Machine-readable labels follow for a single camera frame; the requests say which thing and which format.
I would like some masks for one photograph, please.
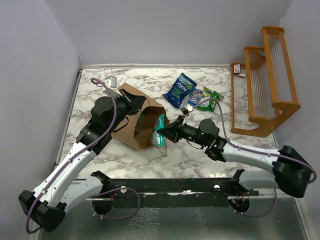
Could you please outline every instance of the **wooden frame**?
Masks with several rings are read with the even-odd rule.
[[[231,63],[231,132],[242,135],[250,135],[255,137],[267,137],[269,136],[275,129],[277,129],[283,122],[285,122],[289,117],[291,117],[296,111],[300,109],[300,104],[298,102],[298,96],[296,92],[295,82],[290,66],[288,51],[286,47],[285,37],[284,37],[284,29],[282,27],[273,27],[273,26],[265,26],[262,28],[262,36],[263,36],[263,47],[256,46],[247,46],[244,49],[245,55],[245,64],[240,63],[241,67],[246,68],[246,81],[247,81],[247,93],[248,93],[248,121],[255,123],[258,125],[255,129],[241,129],[235,128],[235,109],[234,109],[234,74],[233,74],[233,65],[239,64],[236,62]],[[289,81],[290,92],[292,96],[292,101],[282,101],[279,100],[277,94],[277,87],[275,81],[275,73],[273,68],[273,62],[271,57],[271,47],[268,39],[268,34],[278,35],[282,45],[283,58],[286,68],[286,74]],[[251,62],[250,56],[259,55],[259,60],[256,62]],[[262,64],[266,63],[267,66],[267,79],[270,86],[270,96],[271,96],[271,106],[274,108],[275,117],[265,117],[265,116],[256,116],[254,113],[254,100],[253,100],[253,92],[252,92],[252,70],[258,69],[258,67]],[[264,101],[265,104],[265,96],[261,89],[261,85],[258,88],[258,92],[260,94],[260,101]]]

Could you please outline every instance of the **wooden rack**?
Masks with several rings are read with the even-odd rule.
[[[284,29],[262,28],[263,47],[244,49],[248,121],[254,128],[235,127],[235,74],[231,63],[231,132],[256,137],[267,137],[299,108],[296,87],[288,57]]]

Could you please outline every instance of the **gray wall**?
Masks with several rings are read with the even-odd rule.
[[[0,33],[0,239],[23,240],[18,196],[52,170],[80,62],[44,0],[2,0]]]
[[[290,145],[320,174],[320,1],[294,0],[281,22],[284,28],[295,87],[301,109],[275,134],[280,145]],[[320,226],[320,180],[310,184],[305,195],[315,226]]]
[[[89,64],[230,64],[292,0],[49,0]]]

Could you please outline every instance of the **marble tabletop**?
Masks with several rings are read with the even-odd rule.
[[[104,80],[110,75],[116,76],[118,86],[128,83],[154,98],[164,106],[168,119],[173,121],[181,112],[174,108],[162,94],[168,92],[181,73],[194,80],[198,84],[198,89],[208,87],[225,96],[220,104],[227,135],[231,140],[258,148],[276,147],[272,134],[266,138],[260,138],[230,132],[231,74],[229,68],[95,68],[82,71],[60,159],[67,155],[80,130],[90,119],[89,112],[95,100],[104,95],[100,87],[91,83],[91,78]],[[237,96],[235,101],[244,102],[244,106],[246,105],[245,96]],[[218,108],[215,112],[196,110],[196,114],[192,115],[188,124],[198,126],[199,122],[206,118],[211,118],[221,129],[220,135],[223,134]],[[163,157],[155,147],[137,151],[113,139],[79,173],[77,178],[86,179],[95,171],[101,171],[111,178],[224,178],[231,177],[237,169],[257,169],[240,163],[213,161],[204,154],[204,150],[192,148],[184,140],[178,143],[166,141],[166,144],[167,156]]]

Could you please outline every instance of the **brown paper bag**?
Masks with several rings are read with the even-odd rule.
[[[144,101],[141,110],[137,114],[127,116],[129,122],[125,119],[118,125],[117,129],[128,122],[126,127],[118,132],[112,133],[112,138],[119,140],[135,150],[152,147],[151,137],[157,117],[160,114],[164,114],[164,125],[166,126],[169,124],[165,108],[153,98],[127,83],[122,84],[118,89],[124,89],[132,95],[145,96],[147,99]]]

